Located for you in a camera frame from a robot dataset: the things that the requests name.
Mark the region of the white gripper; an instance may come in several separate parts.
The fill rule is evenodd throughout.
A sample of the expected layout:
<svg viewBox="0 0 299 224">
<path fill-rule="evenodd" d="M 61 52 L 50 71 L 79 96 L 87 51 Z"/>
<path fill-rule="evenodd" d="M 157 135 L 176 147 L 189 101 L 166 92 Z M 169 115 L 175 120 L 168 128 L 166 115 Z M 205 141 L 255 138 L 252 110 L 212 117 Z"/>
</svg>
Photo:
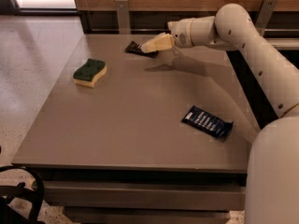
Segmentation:
<svg viewBox="0 0 299 224">
<path fill-rule="evenodd" d="M 191 27 L 193 18 L 180 21 L 169 21 L 167 23 L 170 34 L 160 33 L 141 45 L 145 53 L 171 49 L 174 45 L 181 48 L 193 46 L 191 39 Z"/>
</svg>

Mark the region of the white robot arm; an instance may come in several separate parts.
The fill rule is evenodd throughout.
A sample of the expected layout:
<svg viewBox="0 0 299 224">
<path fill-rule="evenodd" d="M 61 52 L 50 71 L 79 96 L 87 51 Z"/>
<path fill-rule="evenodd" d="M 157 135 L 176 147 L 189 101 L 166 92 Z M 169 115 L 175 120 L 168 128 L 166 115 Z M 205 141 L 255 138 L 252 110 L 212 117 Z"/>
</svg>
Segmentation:
<svg viewBox="0 0 299 224">
<path fill-rule="evenodd" d="M 141 50 L 206 46 L 243 58 L 264 98 L 258 117 L 267 119 L 249 153 L 245 224 L 299 224 L 298 68 L 262 37 L 238 4 L 227 4 L 211 17 L 170 21 L 168 28 Z"/>
</svg>

